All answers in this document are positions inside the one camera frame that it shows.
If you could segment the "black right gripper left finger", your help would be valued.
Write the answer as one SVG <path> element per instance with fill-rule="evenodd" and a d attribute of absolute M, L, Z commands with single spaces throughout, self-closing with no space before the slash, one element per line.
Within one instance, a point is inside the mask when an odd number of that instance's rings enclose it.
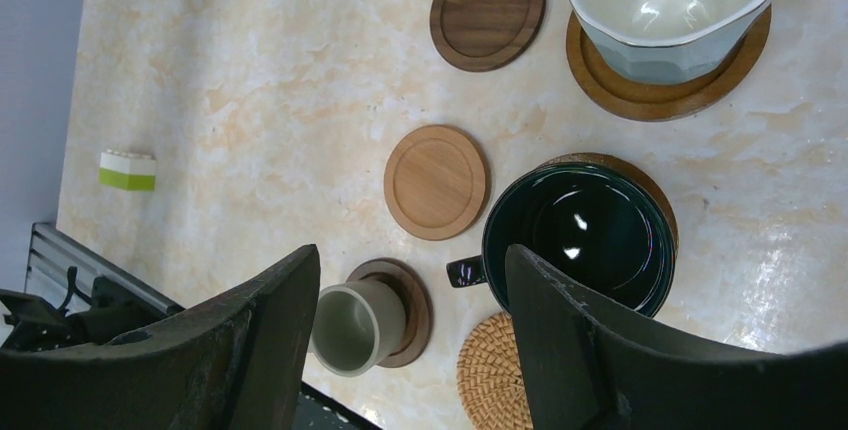
<path fill-rule="evenodd" d="M 5 429 L 288 429 L 320 281 L 304 245 L 109 342 L 1 354 Z"/>

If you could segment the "light bamboo coaster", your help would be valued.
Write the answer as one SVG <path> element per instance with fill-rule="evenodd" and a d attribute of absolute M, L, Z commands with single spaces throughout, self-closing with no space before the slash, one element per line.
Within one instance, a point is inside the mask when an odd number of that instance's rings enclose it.
<path fill-rule="evenodd" d="M 387 161 L 387 207 L 410 235 L 443 241 L 470 228 L 489 195 L 489 166 L 472 136 L 449 125 L 426 125 L 405 135 Z"/>

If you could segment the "dark green mug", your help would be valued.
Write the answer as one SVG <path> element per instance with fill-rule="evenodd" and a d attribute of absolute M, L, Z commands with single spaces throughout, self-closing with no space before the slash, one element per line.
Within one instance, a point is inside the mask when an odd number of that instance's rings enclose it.
<path fill-rule="evenodd" d="M 520 244 L 579 283 L 647 317 L 670 291 L 676 232 L 659 201 L 608 166 L 564 162 L 534 169 L 496 200 L 481 253 L 450 262 L 454 288 L 487 284 L 509 307 L 505 259 Z"/>

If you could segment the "dark walnut coaster front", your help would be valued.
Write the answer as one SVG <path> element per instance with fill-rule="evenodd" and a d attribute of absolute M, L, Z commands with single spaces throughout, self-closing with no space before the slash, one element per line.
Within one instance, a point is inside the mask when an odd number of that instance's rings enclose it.
<path fill-rule="evenodd" d="M 426 285 L 408 264 L 394 258 L 366 261 L 353 270 L 346 282 L 377 280 L 399 297 L 406 314 L 400 345 L 377 363 L 383 368 L 402 368 L 418 360 L 426 350 L 433 329 L 432 303 Z"/>

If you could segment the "small grey-green cup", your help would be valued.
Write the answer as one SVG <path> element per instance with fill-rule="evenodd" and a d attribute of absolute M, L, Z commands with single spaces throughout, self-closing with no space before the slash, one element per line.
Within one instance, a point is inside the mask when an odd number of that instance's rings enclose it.
<path fill-rule="evenodd" d="M 397 350 L 405 329 L 406 311 L 388 285 L 345 282 L 320 291 L 309 350 L 331 372 L 356 377 Z"/>

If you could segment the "brown saucer coaster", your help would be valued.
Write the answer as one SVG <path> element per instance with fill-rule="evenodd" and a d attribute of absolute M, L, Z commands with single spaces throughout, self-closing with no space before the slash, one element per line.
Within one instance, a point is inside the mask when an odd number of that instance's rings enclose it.
<path fill-rule="evenodd" d="M 567 25 L 565 51 L 576 83 L 602 109 L 634 121 L 670 121 L 715 104 L 745 79 L 764 50 L 771 19 L 772 8 L 767 7 L 715 70 L 681 84 L 645 84 L 622 77 L 605 63 L 574 14 Z"/>
<path fill-rule="evenodd" d="M 672 205 L 660 186 L 634 164 L 618 157 L 597 152 L 574 152 L 560 155 L 537 166 L 537 169 L 564 163 L 586 163 L 612 169 L 631 179 L 642 188 L 658 205 L 672 233 L 675 254 L 679 251 L 679 229 Z"/>

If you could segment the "woven rattan coaster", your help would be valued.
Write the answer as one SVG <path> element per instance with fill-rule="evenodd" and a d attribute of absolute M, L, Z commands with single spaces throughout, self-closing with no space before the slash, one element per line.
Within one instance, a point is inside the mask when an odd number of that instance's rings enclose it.
<path fill-rule="evenodd" d="M 500 312 L 476 325 L 459 352 L 457 389 L 476 429 L 532 429 L 511 317 Z"/>

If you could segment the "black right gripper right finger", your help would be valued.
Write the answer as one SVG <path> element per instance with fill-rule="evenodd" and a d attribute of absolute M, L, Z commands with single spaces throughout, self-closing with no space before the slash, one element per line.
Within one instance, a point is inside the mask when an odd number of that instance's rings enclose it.
<path fill-rule="evenodd" d="M 698 337 L 506 253 L 515 338 L 538 429 L 843 429 L 847 347 L 781 355 Z"/>

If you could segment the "light blue mug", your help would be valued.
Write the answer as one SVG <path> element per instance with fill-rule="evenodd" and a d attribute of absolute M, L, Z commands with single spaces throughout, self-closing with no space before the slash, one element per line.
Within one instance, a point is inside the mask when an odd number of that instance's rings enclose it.
<path fill-rule="evenodd" d="M 569 0 L 604 62 L 624 78 L 675 85 L 715 70 L 771 0 Z"/>

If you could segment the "dark walnut coaster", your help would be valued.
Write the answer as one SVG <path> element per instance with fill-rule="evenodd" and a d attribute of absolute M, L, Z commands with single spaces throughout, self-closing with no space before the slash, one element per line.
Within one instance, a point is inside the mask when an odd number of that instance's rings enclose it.
<path fill-rule="evenodd" d="M 467 72 L 487 72 L 524 53 L 545 11 L 546 0 L 433 0 L 430 34 L 447 63 Z"/>
<path fill-rule="evenodd" d="M 377 363 L 383 368 L 402 368 L 418 360 L 426 350 L 433 329 L 432 303 L 426 285 L 408 264 L 394 258 L 366 261 L 353 270 L 346 282 L 377 280 L 399 297 L 406 314 L 400 345 Z"/>

